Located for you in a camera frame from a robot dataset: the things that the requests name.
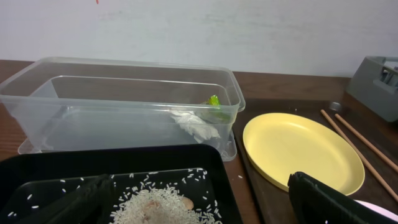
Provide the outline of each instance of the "transparent storage box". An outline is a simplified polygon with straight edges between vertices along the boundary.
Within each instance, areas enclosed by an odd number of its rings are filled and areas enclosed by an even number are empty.
[[[213,95],[221,106],[205,103]],[[225,161],[245,107],[227,69],[61,57],[4,81],[0,99],[32,152],[203,143]]]

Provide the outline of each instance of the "chopstick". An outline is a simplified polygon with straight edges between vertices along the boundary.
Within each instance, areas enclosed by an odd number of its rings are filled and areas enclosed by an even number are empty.
[[[337,131],[337,133],[346,140],[348,144],[355,150],[358,154],[359,158],[361,158],[362,162],[369,169],[369,171],[373,174],[373,176],[380,182],[380,184],[390,193],[390,195],[394,198],[396,202],[398,202],[398,195],[391,189],[391,187],[387,184],[387,182],[380,176],[380,174],[376,171],[376,169],[372,166],[372,164],[362,155],[362,153],[355,147],[355,145],[348,139],[348,137],[344,134],[344,132],[337,126],[337,124],[330,118],[330,116],[326,113],[325,110],[321,110],[322,115],[329,121],[329,123],[333,126],[333,128]]]
[[[365,145],[372,149],[374,153],[376,153],[387,165],[389,165],[392,169],[394,169],[398,173],[398,166],[392,162],[386,155],[384,155],[376,146],[370,143],[362,134],[360,134],[357,130],[355,130],[344,118],[340,115],[335,114],[336,118],[343,123],[352,133],[356,135],[360,140],[362,140]]]

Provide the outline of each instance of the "white wall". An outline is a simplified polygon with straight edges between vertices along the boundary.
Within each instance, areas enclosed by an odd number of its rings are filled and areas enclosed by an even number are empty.
[[[0,58],[352,76],[398,56],[398,0],[1,0]]]

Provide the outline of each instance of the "wooden table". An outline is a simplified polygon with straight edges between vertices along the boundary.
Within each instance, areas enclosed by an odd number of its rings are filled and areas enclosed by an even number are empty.
[[[0,83],[32,62],[0,60]],[[381,133],[398,145],[398,133],[351,96],[344,93],[349,78],[234,72],[245,98],[340,101],[365,116]],[[16,156],[26,136],[17,121],[0,105],[0,161]],[[239,211],[245,223],[260,223],[239,156],[225,162]]]

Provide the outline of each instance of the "pink object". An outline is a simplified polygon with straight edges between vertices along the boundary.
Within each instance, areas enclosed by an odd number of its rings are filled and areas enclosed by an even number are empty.
[[[392,213],[392,212],[390,212],[390,211],[388,211],[388,210],[386,210],[386,209],[384,209],[384,208],[382,208],[380,206],[373,205],[372,203],[363,202],[363,201],[360,201],[360,200],[355,200],[355,201],[360,203],[361,205],[363,205],[363,206],[365,206],[365,207],[377,212],[378,214],[384,215],[385,217],[390,218],[390,219],[398,222],[398,215],[396,215],[396,214],[394,214],[394,213]]]

